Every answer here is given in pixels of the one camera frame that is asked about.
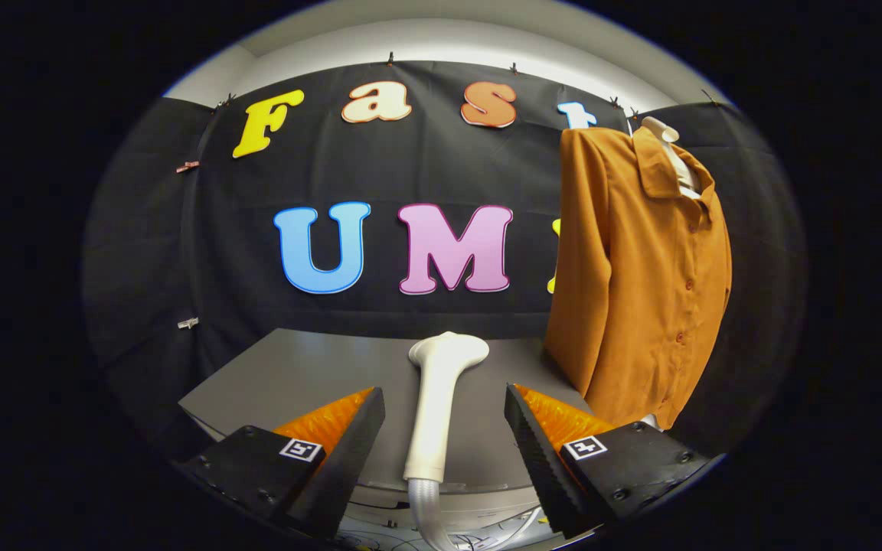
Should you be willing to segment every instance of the shirt sleeve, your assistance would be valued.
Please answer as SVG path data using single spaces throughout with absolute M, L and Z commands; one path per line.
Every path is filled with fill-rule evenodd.
M 608 178 L 599 141 L 580 129 L 560 136 L 560 244 L 544 345 L 586 396 L 608 321 Z

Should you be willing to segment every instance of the blue letter u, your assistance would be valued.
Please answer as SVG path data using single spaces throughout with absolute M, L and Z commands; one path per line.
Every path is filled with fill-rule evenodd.
M 298 207 L 274 215 L 274 226 L 281 233 L 281 265 L 291 285 L 307 293 L 343 292 L 363 273 L 363 219 L 370 216 L 367 203 L 349 201 L 333 205 L 328 215 L 339 222 L 341 261 L 329 272 L 312 264 L 312 223 L 319 217 L 315 209 Z

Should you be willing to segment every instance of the black mount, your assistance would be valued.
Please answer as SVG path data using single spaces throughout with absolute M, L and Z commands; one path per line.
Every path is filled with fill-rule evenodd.
M 384 417 L 375 387 L 328 457 L 314 442 L 243 426 L 176 467 L 260 520 L 332 540 Z
M 707 460 L 644 422 L 568 442 L 558 455 L 512 384 L 505 390 L 505 421 L 550 528 L 567 538 L 657 509 L 723 457 Z

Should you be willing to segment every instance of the pink letter m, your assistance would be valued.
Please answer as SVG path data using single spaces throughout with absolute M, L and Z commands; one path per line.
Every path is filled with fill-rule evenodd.
M 403 293 L 420 295 L 437 289 L 437 282 L 428 275 L 428 259 L 434 261 L 449 292 L 461 282 L 472 258 L 472 275 L 465 280 L 470 292 L 500 292 L 508 287 L 505 229 L 512 221 L 512 210 L 495 205 L 479 207 L 461 238 L 455 238 L 437 205 L 407 205 L 397 216 L 407 224 L 410 237 L 407 278 L 400 282 Z

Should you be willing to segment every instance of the black fabric curtain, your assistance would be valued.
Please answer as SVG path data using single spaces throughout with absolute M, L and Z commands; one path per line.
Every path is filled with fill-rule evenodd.
M 365 83 L 399 81 L 413 111 L 399 121 L 349 123 L 340 112 Z M 476 81 L 517 93 L 507 128 L 471 126 L 459 109 Z M 249 105 L 301 90 L 265 150 L 234 159 Z M 628 132 L 606 99 L 510 70 L 469 64 L 364 64 L 304 74 L 216 109 L 160 99 L 116 154 L 97 191 L 84 243 L 84 300 L 101 374 L 137 428 L 175 459 L 209 445 L 176 403 L 274 328 L 394 338 L 442 331 L 482 338 L 542 337 L 552 295 L 559 217 L 557 109 L 580 102 L 600 128 Z M 734 259 L 720 339 L 673 435 L 706 453 L 724 451 L 783 376 L 802 316 L 805 247 L 786 179 L 769 147 L 735 109 L 677 106 L 653 115 L 714 175 Z M 186 161 L 198 168 L 180 174 Z M 312 261 L 340 260 L 336 203 L 371 205 L 364 271 L 345 292 L 295 289 L 281 266 L 280 210 L 318 211 Z M 483 205 L 512 209 L 503 292 L 405 295 L 407 227 L 398 210 L 437 204 L 459 236 Z M 193 328 L 180 321 L 199 318 Z
M 140 435 L 175 459 L 209 445 L 176 401 L 213 370 L 200 362 L 181 262 L 182 204 L 211 110 L 161 98 L 141 116 L 98 186 L 84 237 L 83 297 L 100 376 Z

